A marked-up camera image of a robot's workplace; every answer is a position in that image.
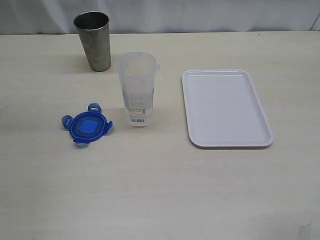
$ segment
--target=white tray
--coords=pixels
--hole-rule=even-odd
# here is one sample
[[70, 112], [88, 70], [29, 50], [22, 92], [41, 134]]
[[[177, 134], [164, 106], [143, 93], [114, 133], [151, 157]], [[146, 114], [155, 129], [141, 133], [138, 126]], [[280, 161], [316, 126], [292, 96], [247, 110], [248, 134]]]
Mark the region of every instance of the white tray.
[[190, 140], [201, 148], [264, 148], [274, 136], [248, 73], [187, 70], [182, 88]]

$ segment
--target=barcode label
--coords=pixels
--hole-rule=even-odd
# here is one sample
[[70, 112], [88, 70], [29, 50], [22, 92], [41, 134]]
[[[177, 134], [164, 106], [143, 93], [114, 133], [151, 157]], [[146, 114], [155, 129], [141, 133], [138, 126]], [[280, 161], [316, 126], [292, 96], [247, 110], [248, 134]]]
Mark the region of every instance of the barcode label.
[[140, 118], [132, 118], [131, 122], [133, 122], [133, 123], [144, 123], [145, 120], [144, 119], [140, 119]]

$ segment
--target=white table surface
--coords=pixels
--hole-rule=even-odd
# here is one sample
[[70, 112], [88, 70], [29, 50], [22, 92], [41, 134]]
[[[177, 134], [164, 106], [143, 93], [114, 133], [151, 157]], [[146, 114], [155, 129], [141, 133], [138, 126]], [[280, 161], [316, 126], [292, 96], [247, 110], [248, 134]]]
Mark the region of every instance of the white table surface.
[[[1, 240], [320, 238], [320, 33], [119, 34], [113, 63], [161, 65], [154, 121], [127, 124], [116, 71], [92, 72], [77, 35], [0, 36]], [[244, 69], [273, 130], [263, 150], [188, 139], [181, 74]], [[97, 102], [114, 131], [76, 149], [61, 117]]]

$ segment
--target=clear plastic cup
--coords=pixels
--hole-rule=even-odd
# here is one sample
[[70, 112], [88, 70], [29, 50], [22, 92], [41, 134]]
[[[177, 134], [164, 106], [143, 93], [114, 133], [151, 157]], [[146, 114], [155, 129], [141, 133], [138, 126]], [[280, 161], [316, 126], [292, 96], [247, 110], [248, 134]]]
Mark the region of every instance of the clear plastic cup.
[[147, 126], [153, 118], [156, 59], [145, 52], [128, 52], [115, 64], [122, 87], [127, 121], [136, 127]]

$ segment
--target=plastic tray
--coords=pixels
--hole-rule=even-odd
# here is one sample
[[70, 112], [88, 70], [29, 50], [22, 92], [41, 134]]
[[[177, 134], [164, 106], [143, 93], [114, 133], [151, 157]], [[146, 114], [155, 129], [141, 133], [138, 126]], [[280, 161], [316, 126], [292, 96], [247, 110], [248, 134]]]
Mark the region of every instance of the plastic tray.
[[190, 140], [201, 148], [264, 148], [274, 136], [247, 72], [187, 70], [182, 88]]

